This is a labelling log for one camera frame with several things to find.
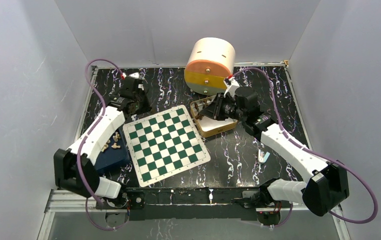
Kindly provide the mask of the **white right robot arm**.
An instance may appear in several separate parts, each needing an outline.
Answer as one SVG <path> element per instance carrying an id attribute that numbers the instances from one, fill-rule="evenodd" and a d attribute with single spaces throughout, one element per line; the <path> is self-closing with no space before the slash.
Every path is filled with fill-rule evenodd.
<path id="1" fill-rule="evenodd" d="M 294 145 L 295 140 L 284 136 L 277 120 L 262 111 L 250 87 L 238 87 L 234 95 L 217 93 L 198 114 L 216 121 L 240 121 L 249 135 L 278 153 L 299 173 L 301 181 L 273 178 L 263 183 L 255 199 L 264 206 L 273 207 L 279 201 L 299 203 L 321 217 L 349 197 L 346 170 Z"/>

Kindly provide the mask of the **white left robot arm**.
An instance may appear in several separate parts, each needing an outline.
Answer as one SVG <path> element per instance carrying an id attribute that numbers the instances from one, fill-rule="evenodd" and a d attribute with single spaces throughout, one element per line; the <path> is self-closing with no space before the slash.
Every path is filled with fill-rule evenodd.
<path id="1" fill-rule="evenodd" d="M 105 108 L 85 133 L 67 149 L 54 153 L 54 179 L 59 188 L 85 198 L 106 198 L 115 208 L 122 208 L 128 202 L 127 193 L 119 182 L 100 176 L 95 164 L 109 138 L 129 116 L 148 113 L 152 108 L 137 72 L 125 74 L 120 88 L 104 103 Z"/>

